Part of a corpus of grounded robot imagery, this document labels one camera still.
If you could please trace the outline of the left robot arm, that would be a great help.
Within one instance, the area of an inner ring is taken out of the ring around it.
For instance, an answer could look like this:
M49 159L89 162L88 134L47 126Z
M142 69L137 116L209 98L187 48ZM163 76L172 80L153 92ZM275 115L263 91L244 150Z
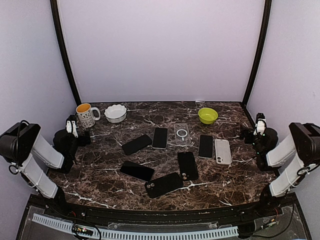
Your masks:
M91 143L90 134L77 133L74 121L55 133L50 144L41 133L41 126L22 120L0 136L0 155L9 163L13 175L20 174L27 184L38 190L45 198L52 199L51 210L60 218L67 218L70 206L64 202L65 193L40 167L42 161L47 168L68 174L76 164L78 147Z

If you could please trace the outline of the black silicone phone case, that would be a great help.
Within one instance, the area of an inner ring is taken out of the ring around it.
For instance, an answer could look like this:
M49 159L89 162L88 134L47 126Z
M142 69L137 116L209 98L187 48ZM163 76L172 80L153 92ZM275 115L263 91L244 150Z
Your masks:
M198 168L194 154L190 151L177 154L180 177L183 181L199 179Z

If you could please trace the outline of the black phone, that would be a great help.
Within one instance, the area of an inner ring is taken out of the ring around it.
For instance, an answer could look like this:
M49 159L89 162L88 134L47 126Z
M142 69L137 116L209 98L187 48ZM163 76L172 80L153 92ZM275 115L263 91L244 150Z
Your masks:
M125 155L129 156L151 144L152 144L152 139L148 135L143 134L122 145L122 149Z
M126 160L122 164L120 172L135 179L149 182L152 179L155 170L153 168Z

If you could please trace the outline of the clear magsafe phone case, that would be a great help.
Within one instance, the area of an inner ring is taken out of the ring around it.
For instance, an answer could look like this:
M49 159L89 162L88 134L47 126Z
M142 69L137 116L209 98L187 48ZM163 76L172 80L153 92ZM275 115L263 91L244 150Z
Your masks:
M174 124L175 143L180 146L190 145L191 137L187 123Z

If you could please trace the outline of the white silicone phone case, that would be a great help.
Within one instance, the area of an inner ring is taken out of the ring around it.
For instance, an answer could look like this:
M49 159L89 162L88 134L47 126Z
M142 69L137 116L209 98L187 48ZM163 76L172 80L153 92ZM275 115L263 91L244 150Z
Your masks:
M215 148L215 158L216 163L219 165L231 165L232 156L230 150L230 143L226 139L215 139L214 140Z

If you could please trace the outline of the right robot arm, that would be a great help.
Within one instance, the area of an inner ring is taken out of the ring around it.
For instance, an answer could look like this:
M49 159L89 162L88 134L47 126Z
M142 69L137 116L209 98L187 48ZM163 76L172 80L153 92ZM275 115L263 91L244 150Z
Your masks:
M252 145L256 165L262 172L283 172L262 190L255 213L266 217L275 208L277 198L285 197L310 172L320 166L320 127L314 123L292 122L290 133L278 143L278 133L259 119L254 128L240 127L241 140Z

